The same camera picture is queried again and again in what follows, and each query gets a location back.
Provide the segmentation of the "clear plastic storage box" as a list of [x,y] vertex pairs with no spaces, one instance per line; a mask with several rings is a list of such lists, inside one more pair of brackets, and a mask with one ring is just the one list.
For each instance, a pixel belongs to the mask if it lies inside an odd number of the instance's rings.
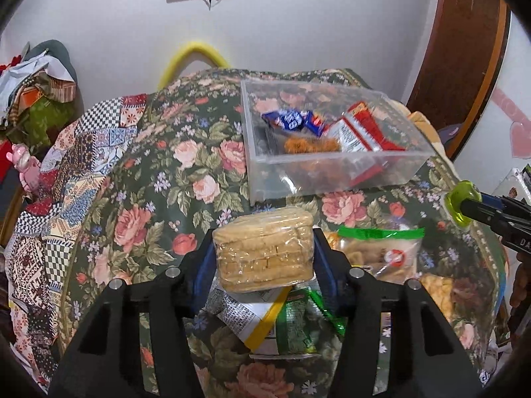
[[241,105],[251,203],[402,185],[433,153],[399,105],[372,89],[248,79]]

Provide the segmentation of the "green jelly cup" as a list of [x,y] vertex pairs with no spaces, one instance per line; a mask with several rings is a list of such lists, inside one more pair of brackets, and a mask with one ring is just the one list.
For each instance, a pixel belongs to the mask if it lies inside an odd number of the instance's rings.
[[482,202],[483,196],[477,187],[471,181],[459,181],[448,193],[443,197],[443,206],[449,217],[453,222],[461,228],[467,228],[472,223],[472,219],[468,218],[462,211],[462,205],[466,200],[473,202]]

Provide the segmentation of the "patchwork quilt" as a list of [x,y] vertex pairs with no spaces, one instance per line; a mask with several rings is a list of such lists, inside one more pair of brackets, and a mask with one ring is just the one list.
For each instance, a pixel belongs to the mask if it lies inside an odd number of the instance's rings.
[[145,94],[100,101],[61,130],[5,249],[11,349],[42,391],[57,367],[51,348],[74,244],[107,175],[136,137],[147,102]]

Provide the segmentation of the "white yellow snack packet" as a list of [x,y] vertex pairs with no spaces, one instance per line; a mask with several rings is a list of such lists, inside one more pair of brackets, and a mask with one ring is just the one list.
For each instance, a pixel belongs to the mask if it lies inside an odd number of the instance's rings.
[[273,330],[292,286],[250,293],[230,293],[215,281],[204,310],[218,317],[251,351]]

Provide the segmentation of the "green top peanut bag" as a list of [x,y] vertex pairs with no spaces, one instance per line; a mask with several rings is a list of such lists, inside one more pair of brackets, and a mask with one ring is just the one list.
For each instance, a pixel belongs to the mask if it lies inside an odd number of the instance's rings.
[[423,228],[340,227],[325,233],[330,247],[342,252],[352,267],[394,284],[417,276],[417,255],[424,235]]

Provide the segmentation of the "cracker stack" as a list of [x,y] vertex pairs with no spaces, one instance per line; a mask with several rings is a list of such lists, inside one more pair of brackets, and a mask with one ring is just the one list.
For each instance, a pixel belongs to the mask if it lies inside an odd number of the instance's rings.
[[284,207],[241,216],[212,232],[220,285],[231,293],[288,287],[313,278],[313,216]]

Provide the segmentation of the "floral green bed cover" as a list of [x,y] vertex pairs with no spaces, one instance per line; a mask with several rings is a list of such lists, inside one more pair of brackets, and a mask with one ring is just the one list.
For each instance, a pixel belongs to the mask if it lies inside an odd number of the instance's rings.
[[149,95],[73,252],[53,397],[470,397],[505,252],[345,70]]

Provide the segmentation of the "red white snack packet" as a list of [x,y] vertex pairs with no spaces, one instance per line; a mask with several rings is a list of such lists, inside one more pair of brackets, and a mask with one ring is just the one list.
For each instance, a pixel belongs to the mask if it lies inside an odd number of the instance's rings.
[[367,104],[359,101],[328,125],[325,138],[334,139],[341,152],[404,151],[383,134]]

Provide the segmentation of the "green snack packet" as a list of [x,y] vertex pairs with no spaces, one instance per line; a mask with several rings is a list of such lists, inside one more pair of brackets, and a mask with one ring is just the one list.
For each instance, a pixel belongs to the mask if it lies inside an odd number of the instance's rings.
[[342,341],[345,329],[346,319],[325,307],[320,291],[292,289],[274,324],[274,355],[283,359],[313,357],[319,353],[321,337]]

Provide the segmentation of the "clear bag orange snack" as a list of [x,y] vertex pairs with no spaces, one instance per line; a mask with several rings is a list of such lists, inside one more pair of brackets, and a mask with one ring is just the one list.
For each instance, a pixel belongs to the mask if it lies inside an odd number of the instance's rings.
[[333,153],[340,150],[339,142],[334,138],[287,138],[283,142],[286,154]]

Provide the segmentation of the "pink plush toy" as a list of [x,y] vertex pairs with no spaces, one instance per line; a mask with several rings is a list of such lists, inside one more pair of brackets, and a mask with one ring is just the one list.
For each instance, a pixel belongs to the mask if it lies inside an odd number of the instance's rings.
[[23,189],[28,193],[35,192],[39,187],[40,161],[29,148],[25,144],[14,144],[6,153],[6,158],[18,171]]

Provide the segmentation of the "yellow foam tube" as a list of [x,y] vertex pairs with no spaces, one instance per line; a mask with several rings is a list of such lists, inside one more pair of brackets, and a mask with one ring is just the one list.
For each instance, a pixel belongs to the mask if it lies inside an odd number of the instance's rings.
[[193,40],[179,48],[170,58],[158,81],[158,90],[169,85],[178,75],[181,75],[192,62],[199,61],[208,67],[230,68],[229,62],[216,48],[210,44]]

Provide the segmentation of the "brown wooden door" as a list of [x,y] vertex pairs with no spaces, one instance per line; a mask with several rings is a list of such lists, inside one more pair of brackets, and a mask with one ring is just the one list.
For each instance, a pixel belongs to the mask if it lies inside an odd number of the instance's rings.
[[436,0],[426,52],[407,106],[442,131],[455,159],[470,138],[496,83],[508,43],[505,0]]

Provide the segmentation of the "pile of clothes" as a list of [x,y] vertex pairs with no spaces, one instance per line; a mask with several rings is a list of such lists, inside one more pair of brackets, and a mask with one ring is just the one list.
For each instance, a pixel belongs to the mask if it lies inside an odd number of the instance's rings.
[[50,147],[74,117],[77,73],[62,42],[49,39],[1,63],[1,140],[33,152]]

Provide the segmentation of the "blue candy packet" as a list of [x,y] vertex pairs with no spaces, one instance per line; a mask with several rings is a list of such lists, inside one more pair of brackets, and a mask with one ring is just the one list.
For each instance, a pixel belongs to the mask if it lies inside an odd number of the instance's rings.
[[310,134],[319,138],[326,124],[313,110],[296,108],[271,110],[261,114],[261,118],[270,128],[278,128],[289,133]]

